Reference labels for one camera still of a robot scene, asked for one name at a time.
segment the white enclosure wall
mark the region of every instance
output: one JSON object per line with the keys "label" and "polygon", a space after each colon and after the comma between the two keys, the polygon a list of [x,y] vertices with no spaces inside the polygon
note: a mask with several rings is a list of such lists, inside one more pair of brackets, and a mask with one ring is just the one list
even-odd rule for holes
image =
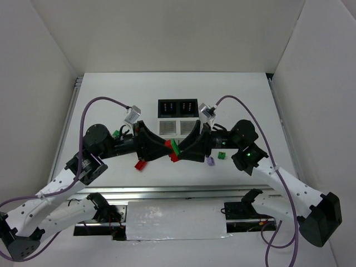
{"label": "white enclosure wall", "polygon": [[0,201],[46,184],[74,81],[31,3],[0,1]]}
{"label": "white enclosure wall", "polygon": [[274,72],[305,0],[32,0],[79,74]]}
{"label": "white enclosure wall", "polygon": [[355,77],[355,19],[341,1],[306,1],[273,86],[302,177],[340,197],[339,267],[356,266]]}

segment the red block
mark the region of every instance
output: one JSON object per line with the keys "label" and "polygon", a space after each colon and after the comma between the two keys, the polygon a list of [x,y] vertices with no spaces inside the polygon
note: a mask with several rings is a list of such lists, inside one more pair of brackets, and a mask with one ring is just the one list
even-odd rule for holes
{"label": "red block", "polygon": [[135,165],[135,168],[139,171],[142,171],[143,168],[146,166],[147,161],[139,160],[138,163]]}
{"label": "red block", "polygon": [[[165,142],[165,146],[166,146],[166,147],[169,147],[170,149],[173,150],[173,147],[172,147],[172,144],[171,144],[171,140],[167,140],[167,141]],[[171,161],[173,161],[173,162],[179,161],[179,159],[178,159],[177,155],[175,154],[174,150],[173,150],[173,153],[172,153],[172,154],[169,154],[169,155],[168,155],[168,157],[170,157],[170,158],[171,158]]]}

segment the ventilation holes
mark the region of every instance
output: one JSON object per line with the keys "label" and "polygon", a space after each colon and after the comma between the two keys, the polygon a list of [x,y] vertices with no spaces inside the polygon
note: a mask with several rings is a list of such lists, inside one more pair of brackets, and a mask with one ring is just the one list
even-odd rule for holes
{"label": "ventilation holes", "polygon": [[180,122],[180,133],[181,135],[188,135],[192,132],[195,126],[195,121],[181,121]]}
{"label": "ventilation holes", "polygon": [[160,135],[176,135],[177,128],[175,121],[160,121]]}

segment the purple lego brick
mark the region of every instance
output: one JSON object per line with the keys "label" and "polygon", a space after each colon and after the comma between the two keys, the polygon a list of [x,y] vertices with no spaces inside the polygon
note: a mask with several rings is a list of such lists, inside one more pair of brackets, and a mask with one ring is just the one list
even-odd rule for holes
{"label": "purple lego brick", "polygon": [[214,158],[209,156],[206,158],[206,162],[209,166],[215,166],[215,161],[214,161]]}

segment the green lego brick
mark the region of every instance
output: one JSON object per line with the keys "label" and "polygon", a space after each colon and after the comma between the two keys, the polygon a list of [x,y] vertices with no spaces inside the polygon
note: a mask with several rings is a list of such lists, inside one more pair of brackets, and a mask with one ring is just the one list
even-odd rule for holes
{"label": "green lego brick", "polygon": [[225,156],[226,156],[226,153],[225,153],[225,152],[219,152],[217,158],[218,158],[219,160],[223,160],[223,159],[225,158]]}
{"label": "green lego brick", "polygon": [[120,132],[118,130],[116,130],[115,132],[113,132],[112,137],[116,138],[119,135],[120,135]]}
{"label": "green lego brick", "polygon": [[171,139],[171,146],[174,150],[174,153],[178,156],[180,154],[180,149],[174,139]]}

